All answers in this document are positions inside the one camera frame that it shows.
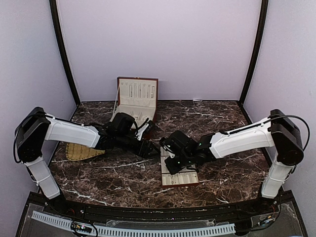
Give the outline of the brown jewelry display tray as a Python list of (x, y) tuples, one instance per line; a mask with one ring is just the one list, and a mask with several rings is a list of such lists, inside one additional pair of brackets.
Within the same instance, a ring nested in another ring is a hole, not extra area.
[(194, 170), (184, 168), (179, 173), (171, 175), (168, 171), (165, 160), (169, 157), (169, 152), (160, 148), (161, 185), (164, 188), (188, 187), (199, 184), (198, 174)]

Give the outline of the red wooden jewelry box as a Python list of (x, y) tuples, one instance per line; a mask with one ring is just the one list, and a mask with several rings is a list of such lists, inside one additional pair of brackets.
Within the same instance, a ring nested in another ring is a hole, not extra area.
[(146, 119), (156, 122), (158, 79), (118, 77), (117, 86), (112, 118), (117, 113), (126, 113), (135, 119), (137, 126)]

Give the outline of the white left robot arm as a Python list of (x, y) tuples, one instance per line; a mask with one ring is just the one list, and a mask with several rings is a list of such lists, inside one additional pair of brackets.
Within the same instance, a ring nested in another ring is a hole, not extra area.
[(13, 157), (16, 163), (26, 166), (33, 182), (51, 201), (50, 207), (57, 214), (66, 215), (70, 205), (61, 198), (63, 193), (43, 158), (45, 142), (72, 143), (101, 151), (119, 148), (144, 159), (154, 158), (160, 155), (160, 150), (144, 138), (153, 126), (150, 119), (138, 125), (127, 113), (118, 113), (105, 124), (83, 124), (58, 118), (46, 113), (42, 107), (35, 107), (15, 129)]

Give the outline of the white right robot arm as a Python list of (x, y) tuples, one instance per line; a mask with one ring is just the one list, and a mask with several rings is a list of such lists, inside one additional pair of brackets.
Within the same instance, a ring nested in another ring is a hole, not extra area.
[(307, 145), (302, 143), (300, 129), (292, 122), (294, 118), (294, 115), (285, 115), (281, 110), (274, 109), (258, 122), (230, 131), (210, 133), (199, 141), (176, 130), (167, 138), (161, 138), (159, 143), (169, 153), (164, 162), (172, 175), (193, 164), (203, 165), (232, 154), (274, 147), (276, 156), (261, 186), (261, 196), (252, 204), (256, 214), (263, 214), (304, 158)]

